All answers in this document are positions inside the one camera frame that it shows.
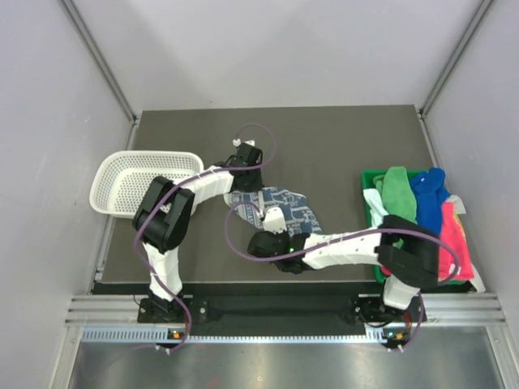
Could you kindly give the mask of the blue white patterned towel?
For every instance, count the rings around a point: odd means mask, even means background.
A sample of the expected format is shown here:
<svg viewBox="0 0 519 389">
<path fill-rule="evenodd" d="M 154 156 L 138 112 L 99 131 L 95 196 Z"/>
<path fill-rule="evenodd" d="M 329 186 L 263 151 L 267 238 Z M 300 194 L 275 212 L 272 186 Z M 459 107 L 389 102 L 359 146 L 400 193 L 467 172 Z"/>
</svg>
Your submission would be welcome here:
<svg viewBox="0 0 519 389">
<path fill-rule="evenodd" d="M 263 222 L 251 206 L 252 203 L 261 210 L 279 207 L 290 236 L 299 233 L 323 233 L 315 213 L 308 207 L 307 197 L 284 186 L 264 187 L 258 192 L 250 193 L 235 191 L 225 194 L 224 201 L 241 219 L 257 229 L 263 228 Z"/>
</svg>

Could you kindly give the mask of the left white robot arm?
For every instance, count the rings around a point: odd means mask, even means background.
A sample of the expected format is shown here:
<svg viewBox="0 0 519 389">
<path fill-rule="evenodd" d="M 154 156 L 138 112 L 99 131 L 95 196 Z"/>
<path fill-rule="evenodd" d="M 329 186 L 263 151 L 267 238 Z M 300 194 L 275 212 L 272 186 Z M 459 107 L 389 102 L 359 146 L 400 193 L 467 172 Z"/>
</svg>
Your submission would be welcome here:
<svg viewBox="0 0 519 389">
<path fill-rule="evenodd" d="M 263 187 L 260 167 L 263 152 L 252 141 L 241 143 L 227 160 L 179 183 L 163 176 L 153 178 L 133 218 L 150 270 L 149 296 L 166 321 L 179 319 L 184 303 L 178 270 L 178 248 L 201 203 L 233 191 L 254 192 Z"/>
</svg>

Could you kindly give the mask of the green microfiber towel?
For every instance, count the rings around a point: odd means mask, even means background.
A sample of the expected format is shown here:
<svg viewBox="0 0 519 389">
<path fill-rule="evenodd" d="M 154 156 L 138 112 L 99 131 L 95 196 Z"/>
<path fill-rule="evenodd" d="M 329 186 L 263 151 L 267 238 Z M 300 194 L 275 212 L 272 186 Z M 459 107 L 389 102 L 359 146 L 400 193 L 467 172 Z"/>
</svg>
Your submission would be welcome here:
<svg viewBox="0 0 519 389">
<path fill-rule="evenodd" d="M 373 179 L 384 209 L 413 224 L 417 224 L 417 201 L 410 186 L 407 169 L 393 166 Z"/>
</svg>

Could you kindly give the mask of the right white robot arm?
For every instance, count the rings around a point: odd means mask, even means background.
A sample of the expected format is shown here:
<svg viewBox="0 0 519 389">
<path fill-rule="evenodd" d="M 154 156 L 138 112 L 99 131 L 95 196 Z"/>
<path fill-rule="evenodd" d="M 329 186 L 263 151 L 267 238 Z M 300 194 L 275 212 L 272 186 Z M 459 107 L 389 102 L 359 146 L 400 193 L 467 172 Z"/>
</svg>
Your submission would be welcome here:
<svg viewBox="0 0 519 389">
<path fill-rule="evenodd" d="M 388 215 L 379 227 L 355 233 L 316 234 L 260 231 L 247 254 L 293 274 L 344 265 L 384 267 L 390 276 L 379 299 L 380 314 L 390 321 L 404 315 L 419 291 L 439 283 L 440 238 L 399 216 Z"/>
</svg>

